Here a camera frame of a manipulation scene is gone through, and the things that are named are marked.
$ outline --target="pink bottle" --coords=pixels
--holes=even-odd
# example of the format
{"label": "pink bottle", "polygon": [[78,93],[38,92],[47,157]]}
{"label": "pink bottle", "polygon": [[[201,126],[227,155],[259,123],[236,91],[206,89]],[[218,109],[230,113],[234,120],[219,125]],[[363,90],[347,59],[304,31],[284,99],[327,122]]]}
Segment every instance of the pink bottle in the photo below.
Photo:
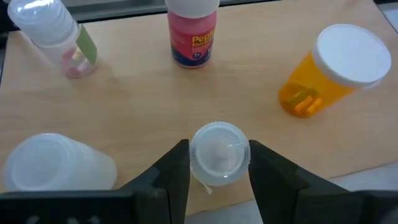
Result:
{"label": "pink bottle", "polygon": [[174,59],[197,68],[211,55],[220,0],[165,0]]}

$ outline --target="wooden table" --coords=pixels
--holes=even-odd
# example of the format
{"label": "wooden table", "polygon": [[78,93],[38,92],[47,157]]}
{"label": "wooden table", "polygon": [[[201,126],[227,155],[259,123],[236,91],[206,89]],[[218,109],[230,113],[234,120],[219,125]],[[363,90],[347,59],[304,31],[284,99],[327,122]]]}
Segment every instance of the wooden table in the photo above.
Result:
{"label": "wooden table", "polygon": [[[59,74],[20,32],[11,33],[0,164],[25,138],[56,132],[112,156],[120,187],[219,120],[324,178],[398,160],[398,35],[371,0],[283,0],[219,12],[211,62],[197,70],[174,63],[165,14],[86,24],[101,63],[80,80]],[[314,118],[294,118],[279,106],[277,90],[317,34],[336,23],[377,34],[391,51],[391,72]],[[212,195],[192,177],[187,213],[252,198],[247,176]]]}

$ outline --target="white lid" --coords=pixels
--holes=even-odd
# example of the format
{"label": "white lid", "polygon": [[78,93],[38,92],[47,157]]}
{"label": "white lid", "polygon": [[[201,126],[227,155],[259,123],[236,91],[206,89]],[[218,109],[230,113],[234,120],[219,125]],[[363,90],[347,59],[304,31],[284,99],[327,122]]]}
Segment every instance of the white lid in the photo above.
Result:
{"label": "white lid", "polygon": [[174,14],[198,19],[209,16],[217,10],[220,0],[165,0],[167,8]]}
{"label": "white lid", "polygon": [[391,67],[390,52],[380,38],[351,24],[335,24],[324,29],[312,56],[325,75],[352,87],[377,83]]}
{"label": "white lid", "polygon": [[58,190],[75,167],[70,139],[38,134],[23,141],[8,157],[4,183],[9,190]]}
{"label": "white lid", "polygon": [[10,19],[37,45],[59,44],[77,26],[61,0],[12,0]]}
{"label": "white lid", "polygon": [[249,141],[233,124],[214,122],[194,135],[190,145],[191,170],[206,185],[238,180],[250,162]]}

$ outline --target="pink bottle label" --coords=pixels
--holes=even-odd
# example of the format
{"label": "pink bottle label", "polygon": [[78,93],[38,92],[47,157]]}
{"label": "pink bottle label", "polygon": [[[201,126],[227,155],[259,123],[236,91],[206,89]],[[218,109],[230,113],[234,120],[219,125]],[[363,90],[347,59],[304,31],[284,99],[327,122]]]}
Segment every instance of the pink bottle label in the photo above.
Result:
{"label": "pink bottle label", "polygon": [[215,26],[201,34],[184,34],[170,26],[170,40],[174,59],[186,67],[199,67],[211,55]]}

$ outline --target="green label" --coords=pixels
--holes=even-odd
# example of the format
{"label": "green label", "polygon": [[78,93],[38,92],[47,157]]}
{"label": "green label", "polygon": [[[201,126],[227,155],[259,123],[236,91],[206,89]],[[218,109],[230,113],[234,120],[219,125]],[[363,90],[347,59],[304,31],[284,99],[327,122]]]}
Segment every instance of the green label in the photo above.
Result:
{"label": "green label", "polygon": [[97,61],[97,46],[94,44],[90,35],[88,35],[87,30],[83,25],[80,25],[80,34],[76,40],[76,44],[87,60],[92,65],[95,65],[95,62]]}

